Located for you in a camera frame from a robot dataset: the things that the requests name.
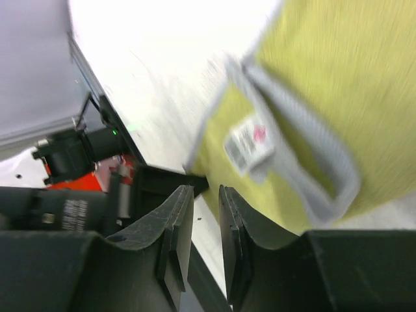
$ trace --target olive green fabric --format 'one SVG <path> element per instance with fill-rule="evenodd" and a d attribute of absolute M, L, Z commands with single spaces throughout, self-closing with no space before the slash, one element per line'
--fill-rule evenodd
<path fill-rule="evenodd" d="M 362 187 L 344 218 L 416 189 L 416 1 L 289 0 L 254 57 L 305 99 L 354 156 Z M 252 110 L 230 85 L 205 124 L 191 172 L 207 176 L 204 198 L 217 217 L 223 184 L 301 233 L 311 225 L 294 190 L 275 173 L 261 185 L 240 177 L 224 153 L 229 130 Z M 309 146 L 274 114 L 302 166 L 331 192 Z"/>

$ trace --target gray strap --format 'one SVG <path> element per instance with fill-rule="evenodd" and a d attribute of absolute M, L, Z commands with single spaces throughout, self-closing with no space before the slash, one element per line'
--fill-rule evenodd
<path fill-rule="evenodd" d="M 262 177 L 264 179 L 269 170 L 273 170 L 285 178 L 298 193 L 310 222 L 315 226 L 328 225 L 340 219 L 358 195 L 361 186 L 361 177 L 347 149 L 304 103 L 259 66 L 249 64 L 243 72 L 235 62 L 230 61 L 227 72 L 229 80 L 252 103 L 267 126 L 268 135 L 276 143 L 276 152 L 263 164 L 253 168 L 251 177 L 258 181 Z M 299 164 L 258 90 L 268 96 L 309 143 L 320 167 L 332 180 L 335 187 L 334 199 Z"/>

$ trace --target folded cloth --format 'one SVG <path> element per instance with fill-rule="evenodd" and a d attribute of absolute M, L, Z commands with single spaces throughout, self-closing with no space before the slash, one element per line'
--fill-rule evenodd
<path fill-rule="evenodd" d="M 294 233 L 416 189 L 414 17 L 412 0 L 286 1 L 185 166 L 214 215 L 221 184 Z"/>

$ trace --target clothing tag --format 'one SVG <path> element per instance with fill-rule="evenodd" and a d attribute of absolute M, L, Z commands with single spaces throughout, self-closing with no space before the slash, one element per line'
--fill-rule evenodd
<path fill-rule="evenodd" d="M 231 130 L 224 149 L 239 174 L 244 175 L 273 154 L 274 144 L 267 126 L 254 114 Z"/>

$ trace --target red logo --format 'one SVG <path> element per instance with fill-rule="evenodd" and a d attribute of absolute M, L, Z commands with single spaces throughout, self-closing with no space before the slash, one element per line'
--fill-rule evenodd
<path fill-rule="evenodd" d="M 263 125 L 255 126 L 253 136 L 256 142 L 264 142 L 266 138 L 266 127 Z"/>

